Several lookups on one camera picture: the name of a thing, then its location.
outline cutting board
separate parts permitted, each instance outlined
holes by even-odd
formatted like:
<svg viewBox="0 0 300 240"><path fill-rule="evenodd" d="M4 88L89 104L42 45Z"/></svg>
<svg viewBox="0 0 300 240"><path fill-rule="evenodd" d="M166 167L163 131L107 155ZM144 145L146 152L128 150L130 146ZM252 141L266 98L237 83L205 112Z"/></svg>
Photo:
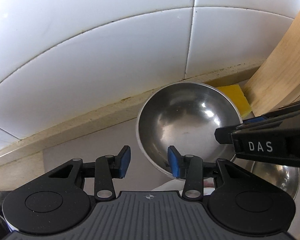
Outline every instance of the cutting board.
<svg viewBox="0 0 300 240"><path fill-rule="evenodd" d="M300 11L279 44L242 90L255 116L300 97Z"/></svg>

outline sponge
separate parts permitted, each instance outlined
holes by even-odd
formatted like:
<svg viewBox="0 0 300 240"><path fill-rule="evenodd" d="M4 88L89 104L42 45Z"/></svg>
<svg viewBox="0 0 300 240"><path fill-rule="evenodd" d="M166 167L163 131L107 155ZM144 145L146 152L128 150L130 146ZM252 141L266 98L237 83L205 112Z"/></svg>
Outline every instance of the sponge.
<svg viewBox="0 0 300 240"><path fill-rule="evenodd" d="M244 96L238 84L231 85L231 86L217 87L217 89L230 98L230 100L238 108L242 118L245 118L252 111L246 97Z"/></svg>

